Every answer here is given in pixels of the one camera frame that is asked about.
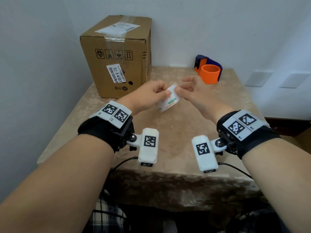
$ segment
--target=patterned tablecloth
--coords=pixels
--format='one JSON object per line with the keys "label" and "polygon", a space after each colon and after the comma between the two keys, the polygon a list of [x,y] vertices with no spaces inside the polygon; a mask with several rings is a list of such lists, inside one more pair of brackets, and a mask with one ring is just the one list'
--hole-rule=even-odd
{"label": "patterned tablecloth", "polygon": [[[189,68],[153,67],[151,79],[162,79],[171,85],[193,74],[196,73]],[[235,109],[246,109],[262,118],[233,69],[223,70],[220,81],[209,87]],[[92,84],[39,157],[38,164],[76,136],[79,125],[108,101],[98,95]],[[150,168],[130,160],[111,175],[107,181],[108,190],[120,203],[170,211],[212,209],[223,212],[239,208],[242,199],[261,195],[253,180],[231,167],[222,165],[216,172],[200,172],[191,140],[203,134],[210,140],[218,136],[216,126],[204,119],[188,101],[182,99],[163,113],[151,108],[136,115],[133,123],[137,134],[146,127],[160,132],[158,161]],[[138,156],[138,150],[130,152],[126,146],[115,153],[112,167],[133,156]],[[224,152],[216,159],[247,172],[235,155]]]}

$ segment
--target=black wrist strap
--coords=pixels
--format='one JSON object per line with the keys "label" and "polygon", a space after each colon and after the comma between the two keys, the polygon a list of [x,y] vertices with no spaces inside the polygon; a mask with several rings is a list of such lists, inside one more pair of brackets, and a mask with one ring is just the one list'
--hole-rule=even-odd
{"label": "black wrist strap", "polygon": [[257,145],[274,138],[280,138],[280,136],[276,134],[273,129],[267,126],[262,126],[256,131],[252,132],[243,141],[240,141],[235,136],[233,136],[226,127],[223,126],[223,123],[226,122],[232,115],[236,114],[237,112],[238,111],[230,112],[223,116],[217,122],[218,135],[227,145],[226,151],[228,153],[235,154],[240,159],[242,159],[243,155],[245,155],[248,151],[250,151]]}
{"label": "black wrist strap", "polygon": [[99,117],[92,117],[84,121],[78,128],[78,135],[88,134],[107,142],[114,152],[126,145],[129,134],[134,133],[133,117],[130,116],[126,123],[116,128],[110,122]]}

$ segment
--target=person's right hand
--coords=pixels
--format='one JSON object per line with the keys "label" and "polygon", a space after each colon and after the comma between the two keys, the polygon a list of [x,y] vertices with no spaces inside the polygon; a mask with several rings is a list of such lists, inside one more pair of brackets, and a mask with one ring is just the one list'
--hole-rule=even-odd
{"label": "person's right hand", "polygon": [[185,77],[183,82],[175,88],[176,94],[190,101],[204,118],[216,124],[221,117],[234,111],[232,107],[220,101],[200,76]]}

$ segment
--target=plaid clothing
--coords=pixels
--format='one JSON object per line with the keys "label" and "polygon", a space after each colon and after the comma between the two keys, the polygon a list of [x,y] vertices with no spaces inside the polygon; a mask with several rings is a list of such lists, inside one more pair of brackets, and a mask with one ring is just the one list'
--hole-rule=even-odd
{"label": "plaid clothing", "polygon": [[113,202],[109,193],[103,191],[82,233],[127,232],[130,232],[130,224],[125,213]]}

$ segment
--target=orange cup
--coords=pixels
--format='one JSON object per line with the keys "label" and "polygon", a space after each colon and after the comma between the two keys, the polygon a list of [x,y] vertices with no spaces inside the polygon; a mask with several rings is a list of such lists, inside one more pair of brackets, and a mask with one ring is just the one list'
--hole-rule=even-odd
{"label": "orange cup", "polygon": [[218,82],[220,68],[216,65],[203,65],[201,67],[199,76],[205,84],[214,84]]}

